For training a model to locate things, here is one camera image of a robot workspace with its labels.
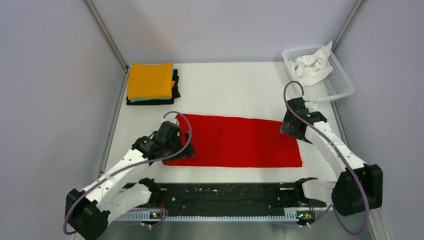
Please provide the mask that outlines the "red t shirt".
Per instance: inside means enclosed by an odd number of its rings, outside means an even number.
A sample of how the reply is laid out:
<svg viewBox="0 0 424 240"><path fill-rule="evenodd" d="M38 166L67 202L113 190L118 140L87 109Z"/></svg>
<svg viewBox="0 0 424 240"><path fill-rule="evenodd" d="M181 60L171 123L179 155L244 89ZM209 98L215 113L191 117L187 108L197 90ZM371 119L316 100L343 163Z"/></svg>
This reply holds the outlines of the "red t shirt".
<svg viewBox="0 0 424 240"><path fill-rule="evenodd" d="M280 133L275 120L186 114L176 116L183 132L192 128L193 157L166 166L226 168L300 168L298 142Z"/></svg>

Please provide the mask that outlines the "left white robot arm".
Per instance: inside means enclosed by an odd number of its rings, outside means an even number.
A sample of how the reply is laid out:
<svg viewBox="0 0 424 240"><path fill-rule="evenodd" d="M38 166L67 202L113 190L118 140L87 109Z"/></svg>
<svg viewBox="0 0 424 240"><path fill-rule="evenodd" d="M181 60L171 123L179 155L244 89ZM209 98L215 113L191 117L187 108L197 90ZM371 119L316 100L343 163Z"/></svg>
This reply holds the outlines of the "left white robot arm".
<svg viewBox="0 0 424 240"><path fill-rule="evenodd" d="M151 135L139 137L123 157L102 176L81 190L72 189L65 199L62 230L79 234L85 240L98 239L111 222L137 207L150 208L160 202L161 188L148 177L131 178L156 162L169 162L194 156L193 128L175 120L164 120Z"/></svg>

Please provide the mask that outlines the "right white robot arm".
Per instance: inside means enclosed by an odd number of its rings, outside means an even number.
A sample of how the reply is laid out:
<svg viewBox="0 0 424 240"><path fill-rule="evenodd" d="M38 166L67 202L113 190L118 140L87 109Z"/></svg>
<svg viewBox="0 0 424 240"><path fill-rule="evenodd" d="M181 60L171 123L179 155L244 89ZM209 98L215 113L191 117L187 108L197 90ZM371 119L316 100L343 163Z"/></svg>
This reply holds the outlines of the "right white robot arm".
<svg viewBox="0 0 424 240"><path fill-rule="evenodd" d="M383 204L383 171L356 156L334 133L328 120L316 108L315 102L302 97L287 102L280 133L311 144L328 162L336 180L307 177L296 181L293 200L307 206L312 200L333 205L341 216L350 216Z"/></svg>

